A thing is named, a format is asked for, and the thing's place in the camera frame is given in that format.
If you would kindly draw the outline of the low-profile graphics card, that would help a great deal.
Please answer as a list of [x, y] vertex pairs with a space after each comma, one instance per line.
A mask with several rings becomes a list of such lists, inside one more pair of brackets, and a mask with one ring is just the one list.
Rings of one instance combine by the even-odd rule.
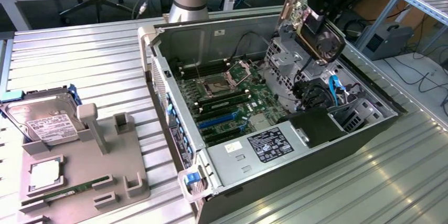
[[308, 53], [316, 60], [329, 63], [337, 59], [345, 46], [343, 34], [332, 26], [337, 16], [335, 11], [335, 19], [328, 20], [315, 14], [307, 0], [285, 0], [276, 31], [283, 26], [291, 26]]

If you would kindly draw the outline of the grey equipment box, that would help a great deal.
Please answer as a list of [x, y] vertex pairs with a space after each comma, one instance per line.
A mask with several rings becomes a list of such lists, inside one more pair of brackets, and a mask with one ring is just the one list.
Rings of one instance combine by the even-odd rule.
[[361, 53], [372, 61], [397, 56], [413, 34], [412, 27], [401, 23], [381, 24]]

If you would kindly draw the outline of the silver metal drive cage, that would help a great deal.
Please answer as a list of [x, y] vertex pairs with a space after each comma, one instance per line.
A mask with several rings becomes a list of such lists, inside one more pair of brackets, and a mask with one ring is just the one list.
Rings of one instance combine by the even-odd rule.
[[276, 32], [260, 75], [288, 112], [347, 103], [347, 85], [353, 81], [339, 63], [341, 54], [333, 62], [324, 63], [308, 53], [291, 26]]

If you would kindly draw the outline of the CPU socket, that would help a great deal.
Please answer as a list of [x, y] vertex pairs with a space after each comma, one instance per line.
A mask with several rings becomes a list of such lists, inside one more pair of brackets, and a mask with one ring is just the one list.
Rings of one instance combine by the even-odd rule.
[[207, 77], [203, 82], [205, 94], [211, 97], [224, 91], [231, 90], [229, 83], [223, 76]]

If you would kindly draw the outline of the thin locking lever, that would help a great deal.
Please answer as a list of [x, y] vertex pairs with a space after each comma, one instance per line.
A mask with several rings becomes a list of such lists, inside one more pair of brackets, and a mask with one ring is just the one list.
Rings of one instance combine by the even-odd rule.
[[197, 73], [197, 79], [199, 81], [201, 82], [201, 75], [200, 75], [200, 71], [199, 71], [199, 67], [200, 67], [200, 60], [195, 60], [195, 70], [196, 70], [196, 73]]

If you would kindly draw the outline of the silver disk bay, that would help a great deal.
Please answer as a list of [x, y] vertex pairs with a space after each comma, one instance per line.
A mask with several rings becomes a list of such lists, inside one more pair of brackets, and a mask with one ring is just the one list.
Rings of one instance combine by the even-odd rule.
[[365, 98], [356, 98], [344, 105], [333, 106], [328, 112], [347, 133], [397, 116], [397, 112], [392, 108], [383, 103], [376, 104]]

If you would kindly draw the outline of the green RAM stick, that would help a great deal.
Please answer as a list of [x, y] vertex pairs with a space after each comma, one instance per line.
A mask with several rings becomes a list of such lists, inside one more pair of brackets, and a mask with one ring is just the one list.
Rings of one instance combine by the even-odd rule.
[[55, 192], [48, 193], [48, 194], [39, 195], [36, 197], [32, 197], [31, 199], [27, 199], [27, 200], [21, 201], [20, 206], [24, 207], [24, 206], [31, 205], [31, 204], [33, 204], [33, 203], [36, 203], [41, 200], [51, 202], [56, 199], [60, 199], [60, 198], [71, 196], [76, 193], [84, 192], [84, 191], [93, 188], [95, 183], [104, 182], [108, 179], [109, 179], [109, 176], [103, 176], [103, 177], [100, 177], [95, 180], [91, 180], [91, 181], [88, 181], [83, 184], [79, 184], [76, 186], [72, 186], [69, 188], [61, 189], [61, 190], [55, 191]]
[[220, 109], [225, 106], [240, 104], [245, 100], [247, 100], [247, 97], [240, 96], [240, 97], [232, 97], [232, 98], [227, 98], [227, 99], [223, 99], [223, 100], [219, 100], [219, 101], [213, 101], [213, 102], [207, 103], [207, 104], [200, 106], [200, 112], [205, 113], [211, 110]]

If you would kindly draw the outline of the silver chipset heatsink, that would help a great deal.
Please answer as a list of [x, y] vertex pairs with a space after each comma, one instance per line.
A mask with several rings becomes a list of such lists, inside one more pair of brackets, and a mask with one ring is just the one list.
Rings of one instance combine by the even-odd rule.
[[264, 113], [251, 116], [249, 122], [256, 130], [265, 129], [267, 127], [275, 125], [275, 123], [271, 122], [269, 118], [265, 116]]

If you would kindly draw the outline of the blue expansion slot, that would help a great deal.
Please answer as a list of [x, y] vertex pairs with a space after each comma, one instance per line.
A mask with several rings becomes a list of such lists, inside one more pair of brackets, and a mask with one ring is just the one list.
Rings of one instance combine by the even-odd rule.
[[217, 125], [220, 123], [232, 121], [232, 120], [235, 120], [237, 114], [239, 114], [239, 111], [232, 112], [229, 114], [225, 114], [225, 115], [223, 115], [223, 116], [220, 116], [217, 118], [209, 119], [208, 121], [204, 121], [204, 122], [199, 123], [197, 128], [199, 129], [204, 129], [204, 128], [215, 126], [215, 125]]

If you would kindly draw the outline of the black expansion slot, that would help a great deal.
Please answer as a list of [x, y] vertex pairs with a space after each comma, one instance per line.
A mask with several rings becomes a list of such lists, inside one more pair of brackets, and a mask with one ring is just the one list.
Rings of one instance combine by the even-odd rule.
[[215, 136], [211, 136], [208, 139], [207, 139], [207, 144], [209, 146], [213, 146], [213, 145], [217, 145], [220, 143], [224, 143], [225, 141], [229, 141], [240, 136], [245, 135], [244, 132], [235, 132], [235, 133], [223, 133], [220, 135], [215, 135]]
[[237, 133], [241, 133], [245, 129], [244, 125], [240, 125], [237, 127], [233, 127], [228, 130], [219, 130], [219, 129], [208, 129], [201, 132], [201, 135], [204, 138], [224, 138], [232, 135], [236, 135]]

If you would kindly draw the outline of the black office chair base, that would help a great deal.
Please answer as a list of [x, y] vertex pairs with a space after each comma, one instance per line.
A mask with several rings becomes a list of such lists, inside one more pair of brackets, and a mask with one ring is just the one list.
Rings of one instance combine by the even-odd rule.
[[68, 25], [71, 23], [69, 21], [69, 15], [73, 14], [75, 12], [80, 11], [81, 9], [85, 9], [91, 6], [93, 6], [95, 8], [95, 15], [96, 15], [96, 22], [100, 23], [101, 22], [101, 10], [103, 10], [103, 6], [108, 6], [113, 9], [121, 10], [127, 13], [132, 13], [132, 9], [127, 6], [124, 6], [124, 0], [117, 0], [117, 2], [112, 2], [111, 0], [76, 0], [77, 4], [64, 10], [59, 12], [59, 17], [60, 17], [60, 21], [63, 24]]

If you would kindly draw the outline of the silver power supply unit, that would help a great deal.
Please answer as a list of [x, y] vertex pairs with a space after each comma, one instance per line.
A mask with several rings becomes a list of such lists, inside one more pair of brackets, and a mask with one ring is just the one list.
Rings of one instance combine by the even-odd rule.
[[207, 149], [219, 191], [229, 190], [285, 166], [311, 152], [309, 138], [283, 122]]

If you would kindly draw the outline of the hard disk drive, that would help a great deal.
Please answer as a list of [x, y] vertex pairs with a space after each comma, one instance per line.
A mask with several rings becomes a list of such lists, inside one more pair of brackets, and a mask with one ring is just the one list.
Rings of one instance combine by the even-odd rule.
[[0, 96], [0, 115], [24, 135], [27, 143], [43, 141], [48, 146], [79, 139], [87, 129], [76, 110], [81, 105], [73, 84], [47, 90], [7, 91]]

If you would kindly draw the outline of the grey parts rack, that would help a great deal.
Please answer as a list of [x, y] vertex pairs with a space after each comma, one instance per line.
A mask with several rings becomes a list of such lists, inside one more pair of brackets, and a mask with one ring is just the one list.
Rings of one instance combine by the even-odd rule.
[[[21, 146], [19, 224], [75, 224], [151, 195], [133, 117], [121, 112], [99, 120], [96, 105], [89, 103], [77, 107], [77, 118], [87, 125], [77, 140], [55, 146], [43, 141]], [[53, 159], [60, 161], [60, 182], [29, 191], [32, 165]], [[20, 206], [32, 197], [103, 176], [109, 179], [84, 192]]]

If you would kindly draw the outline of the silver CPU chip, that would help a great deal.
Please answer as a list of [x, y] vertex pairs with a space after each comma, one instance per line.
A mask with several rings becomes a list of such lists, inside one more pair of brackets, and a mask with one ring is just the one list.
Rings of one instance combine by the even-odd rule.
[[49, 160], [31, 167], [29, 191], [55, 185], [60, 182], [60, 161]]

